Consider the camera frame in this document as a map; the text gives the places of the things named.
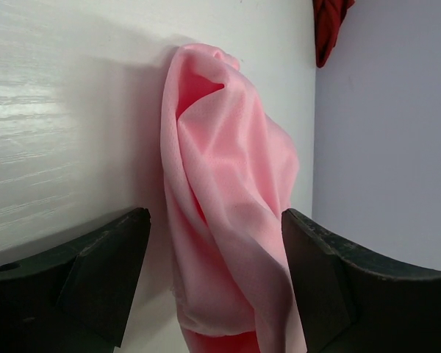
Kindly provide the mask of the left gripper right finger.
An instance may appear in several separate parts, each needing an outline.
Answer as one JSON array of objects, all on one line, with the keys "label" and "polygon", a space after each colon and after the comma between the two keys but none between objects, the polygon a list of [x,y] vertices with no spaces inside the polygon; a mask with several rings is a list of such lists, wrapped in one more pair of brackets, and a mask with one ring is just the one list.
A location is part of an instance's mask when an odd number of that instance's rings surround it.
[{"label": "left gripper right finger", "polygon": [[441,352],[441,271],[328,231],[297,210],[282,236],[309,352]]}]

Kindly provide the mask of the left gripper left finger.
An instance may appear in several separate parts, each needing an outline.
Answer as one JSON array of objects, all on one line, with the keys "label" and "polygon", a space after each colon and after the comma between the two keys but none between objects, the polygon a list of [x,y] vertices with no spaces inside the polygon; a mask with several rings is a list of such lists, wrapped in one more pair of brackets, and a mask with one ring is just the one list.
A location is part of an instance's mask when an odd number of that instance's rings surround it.
[{"label": "left gripper left finger", "polygon": [[136,208],[0,266],[0,352],[113,352],[123,342],[150,235]]}]

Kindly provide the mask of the pink t shirt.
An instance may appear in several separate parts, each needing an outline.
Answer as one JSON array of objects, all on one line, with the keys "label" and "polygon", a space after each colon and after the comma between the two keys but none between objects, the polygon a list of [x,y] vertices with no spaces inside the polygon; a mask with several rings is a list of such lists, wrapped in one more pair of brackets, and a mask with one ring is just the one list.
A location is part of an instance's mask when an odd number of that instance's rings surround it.
[{"label": "pink t shirt", "polygon": [[203,44],[176,51],[160,149],[188,349],[305,352],[282,240],[298,158],[235,58]]}]

